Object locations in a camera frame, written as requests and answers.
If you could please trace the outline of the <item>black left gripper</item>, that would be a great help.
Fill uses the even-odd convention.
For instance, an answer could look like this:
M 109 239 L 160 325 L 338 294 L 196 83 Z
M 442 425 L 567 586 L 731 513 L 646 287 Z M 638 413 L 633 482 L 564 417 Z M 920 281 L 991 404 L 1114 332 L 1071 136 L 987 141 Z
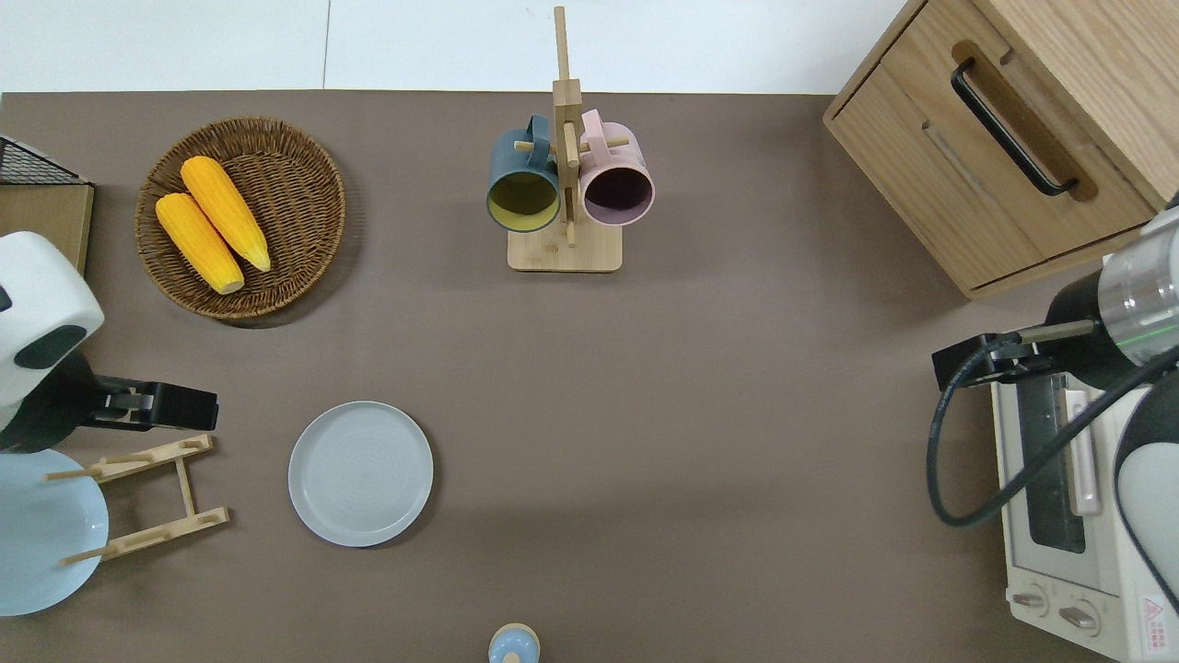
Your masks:
M 88 427 L 136 432 L 217 428 L 218 395 L 209 390 L 106 375 L 99 375 L 97 385 L 98 408 L 88 415 Z

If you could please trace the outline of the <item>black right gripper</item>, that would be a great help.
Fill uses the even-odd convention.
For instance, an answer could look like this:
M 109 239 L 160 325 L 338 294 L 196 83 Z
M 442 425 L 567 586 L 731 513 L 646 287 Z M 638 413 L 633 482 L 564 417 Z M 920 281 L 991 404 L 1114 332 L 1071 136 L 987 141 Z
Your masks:
M 1013 334 L 979 334 L 933 353 L 933 370 L 938 390 L 961 374 L 961 388 L 982 383 L 1016 383 L 1056 373 L 1056 361 L 1045 355 L 1038 343 L 1017 343 Z

